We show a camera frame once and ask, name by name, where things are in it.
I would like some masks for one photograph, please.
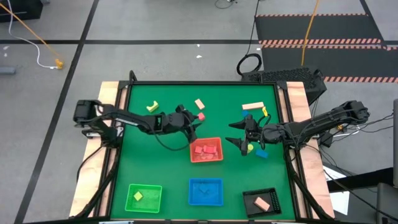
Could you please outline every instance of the red container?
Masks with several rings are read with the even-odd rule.
[[[216,147],[215,153],[206,153],[201,150],[201,153],[195,152],[197,147],[204,149],[206,147]],[[191,162],[214,162],[223,160],[223,148],[221,147],[221,138],[205,138],[196,139],[190,145]]]

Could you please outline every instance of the blue block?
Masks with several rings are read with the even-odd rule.
[[[190,205],[223,206],[223,180],[219,178],[189,179]]]
[[[249,112],[248,112],[248,111],[242,111],[242,115],[243,115],[243,117],[246,117],[248,114],[249,114]]]
[[[256,155],[259,156],[259,157],[263,157],[265,159],[268,158],[268,152],[265,152],[262,149],[256,149]]]

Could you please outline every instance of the wooden table edge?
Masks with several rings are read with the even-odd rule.
[[[116,95],[118,92],[119,82],[103,82],[101,84],[101,89],[99,91],[98,99],[102,103],[115,104]],[[122,90],[122,97],[120,102],[120,108],[123,109],[124,101],[126,100],[126,89]],[[311,117],[310,109],[307,103],[307,97],[305,95],[305,90],[302,82],[287,82],[287,92],[289,94],[290,107],[292,109],[294,121],[303,121]],[[284,100],[284,92],[279,90],[280,104],[282,108],[282,116],[284,121],[287,121],[287,110]],[[95,149],[100,146],[100,139],[93,138],[87,140],[86,151],[84,158],[89,156]],[[309,145],[318,149],[318,145],[315,140],[311,140]],[[322,208],[334,217],[333,207],[331,206],[330,194],[326,184],[326,178],[323,173],[323,164],[321,157],[318,152],[316,152],[311,147],[305,147],[301,151],[302,164],[305,173],[305,180],[307,182],[307,187],[311,194],[314,196],[315,200],[322,206]],[[95,156],[93,156],[85,166],[81,169],[80,178],[76,185],[75,196],[73,197],[72,206],[70,209],[70,216],[79,213],[84,206],[91,199],[97,188],[99,187],[100,175],[103,167],[105,157],[105,150],[100,151]],[[111,152],[109,167],[113,163],[114,151]],[[298,208],[300,211],[300,216],[302,218],[306,217],[305,207],[303,202],[303,195],[299,188],[296,186],[297,198],[298,198]],[[100,216],[106,215],[106,206],[108,203],[109,196],[109,186],[105,190],[101,208],[99,211]]]

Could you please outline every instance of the blue bin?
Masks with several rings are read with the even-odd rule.
[[[223,180],[220,178],[191,178],[188,203],[190,205],[223,206]]]

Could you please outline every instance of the green table surface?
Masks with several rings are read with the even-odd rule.
[[[132,87],[128,110],[137,114],[150,114],[146,106],[159,103],[155,113],[175,111],[179,104],[194,114],[206,116],[197,129],[198,138],[220,137],[224,159],[218,162],[191,163],[189,147],[170,151],[162,147],[154,136],[146,135],[133,126],[124,132],[121,160],[114,191],[111,218],[148,219],[248,219],[242,192],[276,188],[282,213],[256,217],[256,219],[294,220],[292,196],[286,165],[282,158],[282,144],[267,145],[267,159],[252,153],[243,157],[239,149],[225,137],[243,138],[244,131],[230,128],[229,123],[241,121],[242,104],[264,102],[272,115],[271,123],[278,123],[277,103],[272,85],[136,85]],[[201,99],[205,108],[195,104]],[[261,110],[249,111],[255,119]],[[159,136],[169,147],[182,147],[187,139],[182,133]],[[224,205],[222,207],[191,206],[188,204],[190,178],[223,179]],[[162,201],[159,213],[125,211],[129,184],[161,185]]]

